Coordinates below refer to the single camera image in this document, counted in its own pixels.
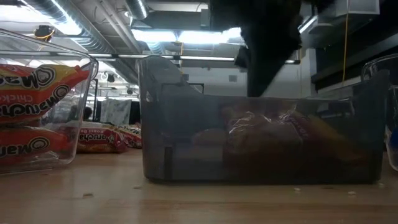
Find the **yellow cable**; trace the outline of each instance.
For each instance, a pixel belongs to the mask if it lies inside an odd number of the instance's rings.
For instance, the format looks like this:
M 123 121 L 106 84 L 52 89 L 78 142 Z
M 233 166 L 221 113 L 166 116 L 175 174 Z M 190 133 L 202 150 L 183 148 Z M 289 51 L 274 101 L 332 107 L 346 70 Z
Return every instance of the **yellow cable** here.
M 302 59 L 303 59 L 303 54 L 302 54 L 302 49 L 300 49 L 300 98 L 303 98 Z
M 348 40 L 348 16 L 349 16 L 350 0 L 347 1 L 347 15 L 346 15 L 346 34 L 344 44 L 344 59 L 343 59 L 343 81 L 341 84 L 344 86 L 344 80 L 346 78 L 346 63 L 347 63 L 347 40 Z
M 184 52 L 184 43 L 181 42 L 181 53 L 180 53 L 180 55 L 182 55 L 183 52 Z M 180 62 L 181 73 L 183 74 L 183 72 L 182 72 L 182 60 L 180 60 L 180 61 L 181 61 L 181 62 Z

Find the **ceiling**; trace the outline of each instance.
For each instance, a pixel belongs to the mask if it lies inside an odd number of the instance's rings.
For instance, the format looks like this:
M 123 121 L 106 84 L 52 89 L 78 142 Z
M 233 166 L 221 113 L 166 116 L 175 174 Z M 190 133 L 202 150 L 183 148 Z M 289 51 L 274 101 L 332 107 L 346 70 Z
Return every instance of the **ceiling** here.
M 112 15 L 109 8 L 104 8 L 106 13 L 109 15 L 107 18 L 103 11 L 96 4 L 97 1 L 102 0 L 52 0 L 53 2 L 67 2 L 71 1 L 75 10 L 79 11 L 82 17 L 79 19 L 86 19 L 90 23 L 90 29 L 97 30 L 99 35 L 102 36 L 109 47 L 115 53 L 119 54 L 132 54 L 132 46 L 138 46 L 140 52 L 144 54 L 150 54 L 150 49 L 145 42 L 135 40 L 135 37 L 126 41 L 126 38 L 121 37 L 121 30 L 125 27 L 125 30 L 131 30 L 130 17 L 127 13 L 127 8 L 124 5 L 124 0 L 107 0 L 109 4 L 116 11 L 117 15 Z M 204 0 L 147 0 L 150 14 L 147 19 L 139 21 L 142 26 L 157 25 L 159 27 L 167 25 L 174 26 L 187 26 L 186 30 L 197 30 L 200 29 L 203 21 L 195 20 L 195 18 L 201 18 L 201 14 L 206 12 L 208 8 Z M 309 18 L 312 11 L 310 6 L 302 8 L 302 15 L 305 18 Z M 112 22 L 118 23 L 116 18 L 120 18 L 122 24 L 118 26 L 112 26 Z M 189 27 L 189 24 L 197 24 L 196 27 Z M 15 6 L 0 6 L 0 28 L 19 32 L 25 35 L 32 35 L 33 31 L 38 28 L 39 25 L 50 25 L 50 21 L 35 12 L 28 10 L 26 7 L 15 7 Z M 75 50 L 86 51 L 83 47 L 80 47 L 73 39 L 61 37 L 62 33 L 56 34 L 52 39 L 52 42 L 64 47 L 68 47 Z M 195 56 L 212 56 L 212 57 L 234 57 L 239 49 L 239 45 L 236 44 L 176 44 L 175 42 L 162 42 L 164 49 L 167 54 L 184 54 L 184 55 L 195 55 Z M 132 59 L 124 60 L 127 64 L 127 68 L 132 71 L 135 65 L 135 61 Z M 209 62 L 209 61 L 183 61 L 180 64 L 182 67 L 198 67 L 198 68 L 235 68 L 231 62 Z M 109 86 L 106 78 L 107 75 L 116 73 L 117 83 L 121 91 L 126 91 L 128 85 L 122 77 L 123 74 L 117 74 L 112 63 L 101 63 L 99 76 L 103 77 L 99 79 L 100 86 Z

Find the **fluorescent light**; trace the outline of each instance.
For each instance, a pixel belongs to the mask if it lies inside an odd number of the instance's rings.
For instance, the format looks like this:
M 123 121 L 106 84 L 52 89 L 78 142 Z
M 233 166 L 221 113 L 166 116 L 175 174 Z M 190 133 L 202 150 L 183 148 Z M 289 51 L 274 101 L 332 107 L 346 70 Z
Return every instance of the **fluorescent light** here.
M 92 57 L 104 57 L 104 58 L 112 57 L 111 54 L 89 54 L 89 55 L 91 55 Z
M 175 42 L 177 38 L 172 31 L 131 30 L 137 40 L 144 42 Z
M 116 58 L 99 58 L 98 60 L 103 62 L 115 62 Z
M 116 87 L 106 87 L 106 86 L 102 87 L 102 86 L 99 86 L 97 88 L 97 90 L 117 90 L 117 88 Z
M 47 23 L 47 20 L 41 14 L 25 6 L 0 6 L 0 20 L 12 22 L 34 22 Z
M 302 34 L 306 29 L 310 27 L 316 20 L 318 16 L 313 16 L 308 22 L 306 22 L 298 31 Z
M 144 57 L 149 57 L 152 55 L 118 55 L 119 58 L 136 58 L 136 59 L 140 59 L 140 58 L 144 58 Z
M 178 41 L 187 44 L 219 44 L 227 43 L 228 38 L 220 32 L 183 31 Z
M 206 57 L 206 56 L 180 56 L 182 60 L 211 60 L 221 62 L 234 62 L 235 58 L 232 57 Z
M 137 97 L 124 97 L 124 96 L 97 96 L 98 101 L 111 100 L 134 100 L 139 101 Z M 94 96 L 87 96 L 87 101 L 94 101 Z
M 239 38 L 241 37 L 241 28 L 240 27 L 235 27 L 235 28 L 230 28 L 229 30 L 226 30 L 223 32 L 223 35 L 227 36 L 227 38 Z
M 66 18 L 66 22 L 59 22 L 51 16 L 46 14 L 41 14 L 39 11 L 36 11 L 29 3 L 22 0 L 22 2 L 28 6 L 31 10 L 35 11 L 36 13 L 42 15 L 43 17 L 48 20 L 51 25 L 55 26 L 59 31 L 63 32 L 66 35 L 78 35 L 81 34 L 82 29 L 77 25 L 77 23 L 65 12 L 65 10 L 58 4 L 58 1 L 51 0 L 51 2 L 57 7 L 59 11 L 62 12 L 63 16 Z

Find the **black object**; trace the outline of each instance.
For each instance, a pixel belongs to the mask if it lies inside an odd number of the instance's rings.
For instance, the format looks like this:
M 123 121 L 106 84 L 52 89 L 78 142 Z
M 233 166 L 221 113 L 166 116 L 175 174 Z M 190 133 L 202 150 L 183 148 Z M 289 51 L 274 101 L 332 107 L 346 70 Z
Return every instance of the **black object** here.
M 248 48 L 241 48 L 236 64 L 248 69 L 248 97 L 261 96 L 285 61 L 301 48 L 298 28 L 303 2 L 318 6 L 322 12 L 334 0 L 210 1 L 210 29 L 242 29 Z
M 108 82 L 113 83 L 114 82 L 114 75 L 108 74 Z
M 39 25 L 39 28 L 34 31 L 34 35 L 36 39 L 42 40 L 44 42 L 50 42 L 54 32 L 55 29 L 50 26 Z
M 93 116 L 93 121 L 94 122 L 100 122 L 101 121 L 101 107 L 102 107 L 102 102 L 101 101 L 96 101 L 96 108 Z
M 129 95 L 132 94 L 132 88 L 131 87 L 127 88 L 127 94 L 129 94 Z
M 83 113 L 83 121 L 88 121 L 88 119 L 92 114 L 93 114 L 93 109 L 91 109 L 89 106 L 86 106 Z
M 139 110 L 139 102 L 132 101 L 130 109 L 129 124 L 141 123 L 141 114 Z
M 97 91 L 98 91 L 98 79 L 94 79 L 95 89 L 94 89 L 94 108 L 93 108 L 93 121 L 95 121 L 96 107 L 97 107 Z

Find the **ceiling light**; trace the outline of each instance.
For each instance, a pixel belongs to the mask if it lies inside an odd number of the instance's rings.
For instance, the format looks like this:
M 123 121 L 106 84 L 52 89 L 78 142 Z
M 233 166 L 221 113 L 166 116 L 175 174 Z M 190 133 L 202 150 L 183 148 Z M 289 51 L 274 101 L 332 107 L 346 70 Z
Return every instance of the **ceiling light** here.
M 177 38 L 172 31 L 131 30 L 137 40 L 144 42 L 175 42 Z
M 106 86 L 102 87 L 102 86 L 99 86 L 97 88 L 97 90 L 117 90 L 117 88 L 116 87 L 106 87 Z
M 228 38 L 220 32 L 183 31 L 178 41 L 187 44 L 219 44 L 227 43 Z
M 223 35 L 225 35 L 227 38 L 239 38 L 241 37 L 241 32 L 242 30 L 240 27 L 235 27 L 224 31 Z
M 92 57 L 103 57 L 103 58 L 111 58 L 111 54 L 90 54 Z
M 180 56 L 182 60 L 211 60 L 211 61 L 222 61 L 222 62 L 233 62 L 235 58 L 232 57 L 207 57 L 207 56 Z
M 77 23 L 65 12 L 65 10 L 59 5 L 58 1 L 56 1 L 56 0 L 51 0 L 51 2 L 52 2 L 52 4 L 54 4 L 57 7 L 57 9 L 59 11 L 62 12 L 63 17 L 65 17 L 65 19 L 66 19 L 65 22 L 59 22 L 56 19 L 54 19 L 53 17 L 42 14 L 39 11 L 36 11 L 32 6 L 29 5 L 29 3 L 25 2 L 24 0 L 22 0 L 22 2 L 26 6 L 28 6 L 31 10 L 33 10 L 36 13 L 45 17 L 46 20 L 48 20 L 51 23 L 51 25 L 55 26 L 55 28 L 57 28 L 59 31 L 61 31 L 62 33 L 66 34 L 66 35 L 78 35 L 78 34 L 81 34 L 81 32 L 83 31 L 79 27 L 79 25 L 77 25 Z
M 94 101 L 94 96 L 87 96 L 87 101 Z M 97 96 L 98 101 L 104 101 L 107 99 L 112 99 L 112 100 L 132 100 L 132 101 L 139 101 L 137 97 L 134 96 Z
M 98 58 L 97 60 L 103 61 L 103 62 L 115 62 L 116 58 Z
M 302 34 L 306 29 L 310 27 L 316 20 L 318 16 L 313 16 L 309 21 L 305 22 L 301 27 L 299 27 L 298 31 Z

